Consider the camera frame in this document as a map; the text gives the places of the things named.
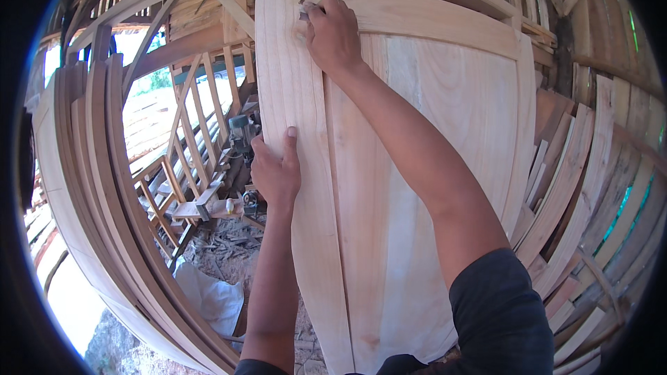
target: person's right hand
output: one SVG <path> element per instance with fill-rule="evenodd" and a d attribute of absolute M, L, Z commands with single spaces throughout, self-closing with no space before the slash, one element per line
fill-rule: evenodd
<path fill-rule="evenodd" d="M 364 64 L 357 16 L 342 0 L 304 2 L 308 13 L 306 45 L 310 55 L 330 76 L 354 71 Z"/>

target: white plastic sack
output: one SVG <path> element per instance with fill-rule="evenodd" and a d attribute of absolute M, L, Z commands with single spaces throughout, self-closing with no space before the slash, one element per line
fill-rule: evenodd
<path fill-rule="evenodd" d="M 231 336 L 244 304 L 244 289 L 241 282 L 230 285 L 212 278 L 185 259 L 176 260 L 173 278 L 197 309 L 218 334 Z"/>

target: sawdust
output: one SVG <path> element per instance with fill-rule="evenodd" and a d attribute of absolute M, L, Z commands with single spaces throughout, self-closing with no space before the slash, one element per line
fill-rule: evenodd
<path fill-rule="evenodd" d="M 257 219 L 266 223 L 266 216 Z M 234 336 L 246 332 L 247 302 L 252 289 L 257 259 L 260 254 L 262 230 L 250 226 L 239 219 L 212 220 L 197 228 L 183 257 L 200 271 L 213 278 L 236 284 L 241 282 L 244 288 L 244 306 L 241 309 L 239 322 Z M 304 375 L 304 364 L 312 362 L 308 367 L 308 375 L 326 374 L 326 365 L 320 343 L 315 335 L 313 324 L 308 317 L 304 301 L 299 294 L 299 310 L 294 331 L 295 340 L 295 372 L 300 370 Z"/>

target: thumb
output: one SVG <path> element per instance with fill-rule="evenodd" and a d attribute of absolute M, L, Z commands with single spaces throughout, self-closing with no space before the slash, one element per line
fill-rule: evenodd
<path fill-rule="evenodd" d="M 283 137 L 283 161 L 288 164 L 298 164 L 296 153 L 296 127 L 290 126 Z"/>
<path fill-rule="evenodd" d="M 315 26 L 318 26 L 319 23 L 324 21 L 324 19 L 326 18 L 326 15 L 322 11 L 322 8 L 314 4 L 313 2 L 304 2 L 303 7 L 305 12 L 308 14 L 308 19 L 310 20 L 310 23 Z"/>

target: person's left hand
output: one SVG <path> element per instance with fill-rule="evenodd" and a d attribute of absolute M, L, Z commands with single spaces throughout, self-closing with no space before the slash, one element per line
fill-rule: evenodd
<path fill-rule="evenodd" d="M 289 206 L 294 204 L 301 188 L 301 170 L 296 153 L 296 128 L 290 126 L 283 136 L 283 158 L 277 158 L 269 151 L 262 135 L 253 138 L 251 145 L 255 159 L 250 176 L 257 191 L 269 206 Z"/>

